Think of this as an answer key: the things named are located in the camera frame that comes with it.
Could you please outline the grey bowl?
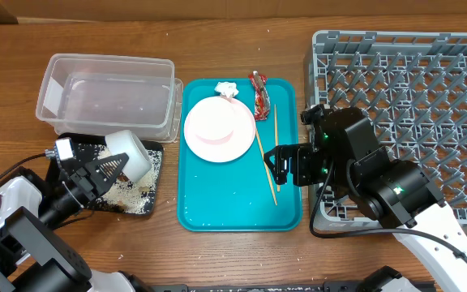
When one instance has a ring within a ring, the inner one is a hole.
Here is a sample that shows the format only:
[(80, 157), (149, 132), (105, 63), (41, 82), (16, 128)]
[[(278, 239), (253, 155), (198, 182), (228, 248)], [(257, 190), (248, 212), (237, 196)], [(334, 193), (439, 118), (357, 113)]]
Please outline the grey bowl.
[(128, 156), (122, 172), (133, 183), (137, 183), (152, 168), (146, 148), (132, 131), (108, 134), (105, 136), (105, 143), (112, 155), (125, 153)]

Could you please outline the rice and food leftovers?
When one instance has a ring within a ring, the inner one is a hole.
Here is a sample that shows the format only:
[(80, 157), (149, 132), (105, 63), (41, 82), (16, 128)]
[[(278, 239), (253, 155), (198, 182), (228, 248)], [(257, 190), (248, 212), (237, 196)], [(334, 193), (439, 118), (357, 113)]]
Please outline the rice and food leftovers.
[(119, 176), (107, 193), (96, 199), (93, 209), (112, 213), (149, 215), (156, 202), (163, 150), (148, 149), (152, 168), (138, 181)]

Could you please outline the red snack wrapper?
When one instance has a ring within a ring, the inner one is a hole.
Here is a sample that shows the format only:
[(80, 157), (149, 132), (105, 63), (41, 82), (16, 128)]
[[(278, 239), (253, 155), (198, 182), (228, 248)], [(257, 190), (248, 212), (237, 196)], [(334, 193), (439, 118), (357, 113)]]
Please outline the red snack wrapper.
[(255, 90), (255, 121), (266, 120), (271, 110), (271, 101), (266, 88), (268, 79), (258, 71), (252, 71), (249, 80)]

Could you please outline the white napkin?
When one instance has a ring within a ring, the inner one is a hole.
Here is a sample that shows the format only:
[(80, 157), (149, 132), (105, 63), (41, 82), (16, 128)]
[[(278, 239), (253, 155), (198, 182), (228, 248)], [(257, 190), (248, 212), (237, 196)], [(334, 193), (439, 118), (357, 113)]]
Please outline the white napkin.
[(228, 99), (234, 98), (238, 95), (237, 84), (233, 82), (218, 82), (215, 87), (215, 91)]

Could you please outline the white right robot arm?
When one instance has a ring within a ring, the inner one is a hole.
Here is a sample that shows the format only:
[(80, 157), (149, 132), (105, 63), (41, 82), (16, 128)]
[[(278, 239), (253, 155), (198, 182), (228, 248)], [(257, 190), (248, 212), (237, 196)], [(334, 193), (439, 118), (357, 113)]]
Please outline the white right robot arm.
[(297, 187), (318, 185), (347, 195), (379, 228), (320, 233), (316, 238), (391, 234), (423, 264), (445, 291), (467, 291), (467, 236), (442, 191), (422, 168), (391, 159), (371, 122), (359, 108), (315, 105), (301, 114), (312, 127), (309, 144), (278, 145), (263, 155), (278, 185), (293, 177)]

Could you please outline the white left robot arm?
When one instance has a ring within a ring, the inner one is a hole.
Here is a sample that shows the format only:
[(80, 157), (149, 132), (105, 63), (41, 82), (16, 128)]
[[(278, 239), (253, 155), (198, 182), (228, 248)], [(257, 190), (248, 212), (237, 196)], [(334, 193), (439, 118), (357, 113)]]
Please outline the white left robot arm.
[(128, 161), (125, 153), (90, 161), (54, 190), (16, 163), (0, 187), (0, 291), (132, 291), (129, 275), (91, 270), (55, 234), (104, 195)]

